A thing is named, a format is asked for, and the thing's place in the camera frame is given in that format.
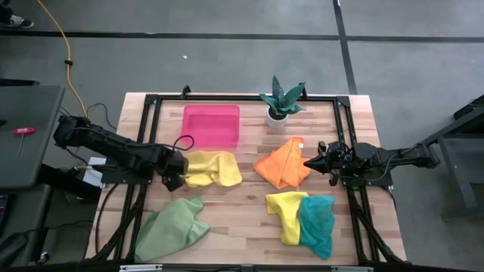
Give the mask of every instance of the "red screwdriver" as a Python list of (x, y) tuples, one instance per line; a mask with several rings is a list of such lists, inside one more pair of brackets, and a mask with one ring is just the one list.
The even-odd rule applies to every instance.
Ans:
[(12, 132), (15, 135), (22, 135), (22, 139), (20, 140), (20, 146), (18, 147), (18, 153), (17, 153), (17, 156), (20, 156), (20, 151), (22, 150), (22, 144), (23, 144), (23, 136), (36, 132), (36, 129), (35, 128), (16, 128)]

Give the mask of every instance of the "orange cloth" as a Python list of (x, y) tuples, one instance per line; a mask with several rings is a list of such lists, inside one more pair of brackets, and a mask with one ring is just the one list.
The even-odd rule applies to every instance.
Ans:
[(302, 150), (303, 139), (292, 137), (270, 156), (262, 157), (254, 170), (278, 189), (287, 185), (298, 187), (310, 172), (303, 165), (309, 159), (301, 158)]

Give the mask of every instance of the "towel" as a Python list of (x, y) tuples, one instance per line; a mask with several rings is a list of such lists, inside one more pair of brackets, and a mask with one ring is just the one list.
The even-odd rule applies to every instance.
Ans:
[(332, 196), (309, 196), (301, 200), (299, 222), (301, 224), (300, 246), (307, 246), (323, 260), (331, 256), (333, 241), (331, 232), (334, 215)]
[(262, 157), (254, 170), (278, 189), (287, 185), (298, 187), (310, 172), (303, 165), (309, 159), (301, 158), (302, 148), (303, 139), (292, 137), (270, 156)]
[(265, 196), (267, 213), (278, 214), (282, 223), (281, 242), (289, 246), (299, 244), (301, 227), (297, 217), (297, 210), (303, 197), (308, 196), (304, 192), (274, 193)]
[(188, 159), (185, 180), (189, 187), (206, 186), (213, 182), (229, 187), (242, 182), (237, 161), (225, 151), (196, 151), (184, 155)]
[(209, 231), (209, 225), (195, 219), (202, 209), (202, 199), (196, 197), (177, 199), (161, 212), (152, 212), (138, 233), (135, 260), (151, 261), (196, 243)]

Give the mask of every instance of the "yellow cable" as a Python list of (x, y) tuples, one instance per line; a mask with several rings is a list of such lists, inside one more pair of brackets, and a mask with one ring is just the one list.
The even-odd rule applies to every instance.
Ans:
[[(45, 13), (47, 13), (47, 15), (52, 19), (52, 21), (55, 23), (55, 25), (57, 26), (57, 28), (59, 29), (60, 31), (60, 34), (62, 34), (62, 37), (64, 38), (64, 41), (66, 42), (66, 45), (67, 45), (67, 60), (68, 61), (71, 61), (70, 60), (70, 45), (69, 45), (69, 41), (67, 41), (67, 37), (66, 35), (64, 34), (64, 31), (62, 31), (62, 28), (61, 26), (59, 26), (59, 23), (55, 20), (55, 18), (52, 16), (52, 14), (48, 11), (48, 9), (42, 4), (42, 2), (40, 0), (37, 0), (37, 2), (39, 3), (39, 5), (44, 9)], [(81, 104), (81, 108), (82, 108), (82, 111), (84, 112), (84, 115), (85, 117), (88, 117), (88, 113), (87, 111), (85, 110), (85, 107), (84, 107), (84, 102), (82, 102), (82, 99), (81, 97), (79, 96), (79, 94), (77, 93), (76, 89), (74, 88), (73, 84), (71, 83), (70, 81), (70, 65), (67, 64), (67, 84), (69, 85), (70, 89), (73, 91), (74, 95), (76, 96), (77, 100), (79, 101), (79, 103)]]

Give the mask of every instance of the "light green towel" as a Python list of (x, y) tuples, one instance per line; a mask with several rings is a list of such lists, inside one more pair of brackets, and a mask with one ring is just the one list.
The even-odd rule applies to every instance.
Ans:
[(200, 197), (177, 199), (161, 212), (151, 212), (136, 240), (135, 260), (151, 261), (193, 245), (209, 225), (195, 219), (203, 209)]

